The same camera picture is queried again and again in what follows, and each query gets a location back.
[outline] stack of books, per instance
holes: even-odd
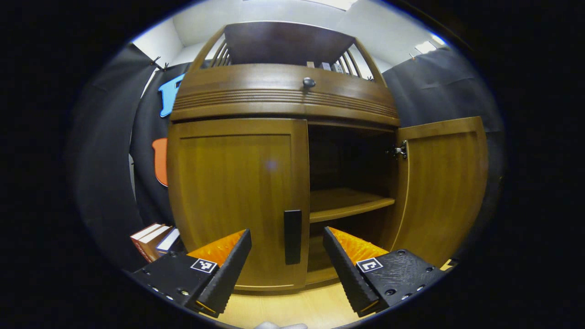
[[[315,62],[308,61],[307,62],[307,67],[313,67],[314,68],[315,67]],[[337,73],[348,74],[348,73],[345,73],[343,71],[343,68],[338,63],[333,63],[333,64],[330,65],[328,63],[321,62],[317,66],[317,68],[322,68],[323,70],[326,70],[326,71],[333,71],[333,72],[337,72]]]
[[[152,263],[169,251],[181,251],[184,245],[179,230],[172,226],[152,224],[130,236],[140,254]]]

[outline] small item on cabinet top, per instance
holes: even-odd
[[[338,63],[331,64],[331,70],[333,72],[343,73],[343,69],[341,68],[341,65],[339,65]]]
[[[329,63],[321,63],[321,65],[319,65],[319,68],[322,68],[324,70],[328,70],[331,71],[331,66],[329,66]]]

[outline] black curtain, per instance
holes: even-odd
[[[477,219],[454,259],[465,258],[493,216],[505,170],[504,123],[489,88],[461,55],[440,48],[385,71],[402,127],[480,116],[487,138],[488,179]]]
[[[130,181],[130,132],[144,86],[156,68],[135,45],[122,49],[85,86],[71,113],[69,184],[81,218],[119,268],[146,263],[129,236],[144,228]]]
[[[190,63],[179,64],[157,71],[144,91],[132,128],[130,155],[134,160],[134,184],[136,203],[145,225],[153,223],[174,225],[168,188],[154,174],[154,149],[152,142],[168,135],[170,115],[160,117],[163,108],[161,85],[187,72]]]

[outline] wooden spindle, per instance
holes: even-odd
[[[225,54],[226,51],[228,51],[228,45],[224,45],[221,53],[219,54],[219,57],[218,57],[217,62],[215,62],[215,66],[219,66],[219,64],[220,64],[220,62],[221,62],[221,60],[222,60],[222,58],[223,58],[223,56],[224,56],[224,54]]]
[[[370,53],[367,52],[363,44],[356,39],[355,45],[357,51],[360,52],[360,54],[362,54],[362,57],[364,58],[366,65],[370,68],[370,72],[374,78],[374,82],[376,82],[377,84],[381,84],[384,87],[388,87],[388,85],[386,84],[386,80],[384,80],[384,77],[382,77],[380,70],[378,70],[378,67],[374,63],[374,60],[371,58]]]
[[[218,66],[223,66],[223,65],[225,65],[225,62],[226,62],[226,59],[228,58],[228,56],[229,56],[229,50],[228,50],[228,48],[226,47],[225,53],[224,53],[224,54],[223,54],[223,56],[221,57],[221,60],[219,61],[219,64],[218,64]]]
[[[217,51],[215,52],[214,59],[211,61],[211,64],[209,65],[209,67],[213,67],[213,66],[215,65],[215,62],[216,62],[216,61],[217,61],[217,59],[218,59],[219,52],[220,52],[222,49],[224,49],[224,48],[225,48],[225,39],[224,39],[224,40],[222,41],[222,43],[219,45],[219,47],[218,47]]]
[[[207,40],[191,66],[189,67],[188,73],[191,73],[195,70],[199,70],[203,63],[205,62],[205,58],[214,47],[215,43],[219,40],[219,38],[223,35],[223,30],[225,30],[225,25],[223,25],[215,34]]]
[[[357,67],[356,60],[353,58],[353,55],[349,49],[347,50],[347,54],[349,55],[349,59],[352,61],[353,67],[356,69],[357,76],[361,78],[362,74],[360,73],[360,69]]]
[[[353,75],[352,68],[349,66],[349,62],[347,61],[347,56],[345,56],[345,53],[343,53],[343,61],[345,62],[345,65],[347,66],[347,71],[349,72],[349,74]]]
[[[345,72],[345,68],[343,67],[343,63],[341,62],[341,57],[339,58],[339,60],[337,62],[339,63],[339,66],[341,66],[343,73],[346,74],[347,72]]]

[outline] black door handle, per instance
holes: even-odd
[[[301,210],[284,211],[284,262],[286,265],[301,262]]]

